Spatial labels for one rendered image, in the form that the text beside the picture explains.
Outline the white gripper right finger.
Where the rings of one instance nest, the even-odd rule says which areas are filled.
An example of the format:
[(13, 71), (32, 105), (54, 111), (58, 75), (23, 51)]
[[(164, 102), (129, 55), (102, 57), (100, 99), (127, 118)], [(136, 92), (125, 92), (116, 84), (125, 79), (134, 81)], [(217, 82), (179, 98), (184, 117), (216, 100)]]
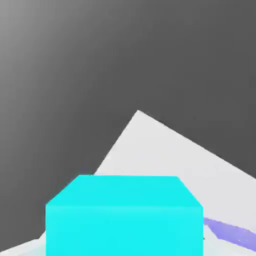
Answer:
[(203, 256), (256, 256), (245, 247), (218, 239), (207, 225), (203, 226)]

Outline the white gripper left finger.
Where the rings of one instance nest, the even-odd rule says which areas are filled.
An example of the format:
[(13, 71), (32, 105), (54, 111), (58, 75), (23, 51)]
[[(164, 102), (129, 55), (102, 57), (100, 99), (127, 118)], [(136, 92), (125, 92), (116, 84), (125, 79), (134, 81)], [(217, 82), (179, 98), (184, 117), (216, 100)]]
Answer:
[(46, 256), (46, 232), (38, 239), (33, 239), (0, 252), (0, 256)]

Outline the small cyan cube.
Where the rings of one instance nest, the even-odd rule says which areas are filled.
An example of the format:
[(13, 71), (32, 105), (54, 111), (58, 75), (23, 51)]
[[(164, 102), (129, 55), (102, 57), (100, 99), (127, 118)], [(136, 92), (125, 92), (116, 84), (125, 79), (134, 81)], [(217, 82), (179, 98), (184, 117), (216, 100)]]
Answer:
[(204, 209), (176, 176), (79, 175), (45, 206), (46, 256), (203, 256)]

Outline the large purple box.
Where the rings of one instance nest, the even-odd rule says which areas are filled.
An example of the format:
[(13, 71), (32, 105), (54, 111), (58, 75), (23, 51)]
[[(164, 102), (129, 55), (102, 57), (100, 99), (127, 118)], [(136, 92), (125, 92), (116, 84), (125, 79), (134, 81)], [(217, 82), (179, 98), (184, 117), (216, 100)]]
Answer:
[(256, 252), (256, 233), (207, 217), (204, 218), (204, 224), (218, 239)]

